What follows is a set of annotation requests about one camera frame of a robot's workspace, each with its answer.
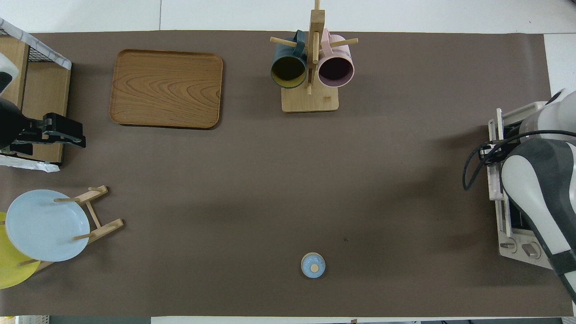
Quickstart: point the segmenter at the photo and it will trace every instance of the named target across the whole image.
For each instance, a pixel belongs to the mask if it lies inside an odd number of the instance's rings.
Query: brown table surface
[[[126,226],[0,291],[0,315],[569,316],[551,270],[498,255],[485,173],[464,159],[496,108],[550,96],[542,35],[342,33],[356,67],[335,112],[284,114],[270,80],[286,32],[57,33],[74,63],[69,117],[86,149],[47,174],[0,167],[0,210],[33,189],[106,184],[101,221]],[[213,52],[212,130],[108,116],[116,54]],[[300,259],[321,253],[309,280]]]

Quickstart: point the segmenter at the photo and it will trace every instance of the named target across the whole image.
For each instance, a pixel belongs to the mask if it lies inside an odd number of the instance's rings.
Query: black cable
[[[537,135],[537,134],[560,134],[560,135],[566,135],[566,136],[572,136],[572,137],[576,137],[576,133],[572,133],[571,131],[565,131],[565,130],[534,130],[534,131],[527,131],[526,133],[522,133],[522,134],[518,134],[518,135],[514,135],[512,137],[509,138],[505,138],[504,140],[501,140],[502,142],[500,142],[498,145],[496,145],[495,147],[493,147],[490,152],[488,152],[486,155],[484,155],[484,157],[482,158],[482,160],[480,161],[480,163],[478,164],[478,166],[476,167],[476,169],[474,170],[474,173],[472,174],[472,177],[470,178],[470,182],[468,184],[466,184],[466,173],[468,171],[468,166],[470,165],[470,161],[472,160],[472,158],[474,157],[474,155],[479,152],[482,147],[488,145],[488,144],[492,144],[494,141],[490,141],[490,142],[485,142],[482,145],[478,146],[477,148],[475,148],[472,153],[470,153],[470,155],[468,156],[468,158],[466,159],[466,163],[464,164],[464,170],[462,172],[462,186],[464,188],[464,190],[468,190],[472,187],[472,185],[474,184],[474,181],[476,181],[476,178],[478,177],[478,174],[480,173],[480,170],[482,170],[482,166],[484,166],[484,163],[486,162],[486,160],[488,160],[492,155],[494,155],[494,153],[496,151],[498,151],[501,147],[503,147],[504,145],[515,141],[521,137],[524,136],[530,136],[530,135]]]

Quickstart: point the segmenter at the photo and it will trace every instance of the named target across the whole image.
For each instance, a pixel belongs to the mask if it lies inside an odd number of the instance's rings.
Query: small blue round object
[[[304,255],[300,266],[304,275],[312,279],[322,276],[326,270],[324,258],[316,252],[310,252]]]

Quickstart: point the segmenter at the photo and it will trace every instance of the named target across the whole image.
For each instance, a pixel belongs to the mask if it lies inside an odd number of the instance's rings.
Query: pink mug handle
[[[322,41],[320,42],[322,51],[324,51],[324,55],[332,55],[332,47],[330,47],[330,32],[328,28],[324,28],[322,31]]]

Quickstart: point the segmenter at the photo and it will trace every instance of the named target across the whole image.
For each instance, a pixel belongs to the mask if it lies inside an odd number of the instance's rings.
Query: wooden mug holder
[[[307,82],[293,89],[281,89],[283,112],[315,112],[334,111],[338,109],[338,88],[325,86],[318,79],[318,56],[320,52],[320,36],[324,30],[325,11],[320,10],[320,0],[314,1],[314,9],[310,14],[310,28],[307,46],[308,60],[306,62]],[[270,37],[270,41],[295,47],[296,43],[289,40]],[[330,47],[352,45],[358,43],[357,38],[330,43]]]
[[[95,230],[93,230],[92,232],[85,234],[85,235],[79,235],[79,236],[75,236],[73,238],[70,238],[71,240],[80,240],[83,238],[88,238],[87,244],[90,244],[90,243],[100,239],[101,237],[103,237],[107,234],[110,234],[111,232],[124,226],[124,222],[122,222],[121,219],[111,221],[110,223],[105,224],[105,225],[100,225],[100,220],[96,216],[96,213],[94,212],[94,208],[92,207],[91,202],[94,199],[96,199],[96,198],[98,198],[98,197],[100,197],[106,193],[108,193],[108,188],[106,188],[106,186],[90,187],[90,188],[88,188],[88,192],[83,193],[83,194],[76,196],[74,198],[57,198],[57,199],[54,199],[54,202],[74,201],[77,204],[79,204],[80,206],[86,205],[86,207],[88,207],[88,211],[90,212],[92,220],[94,221],[94,225],[96,226]],[[52,263],[54,263],[54,262],[50,262],[50,261],[30,259],[30,260],[18,263],[17,266],[23,266],[23,265],[27,265],[27,264],[38,262],[38,261],[40,261],[40,265],[38,266],[38,268],[36,269],[35,272],[38,272],[38,271],[46,268],[47,266],[51,265]]]

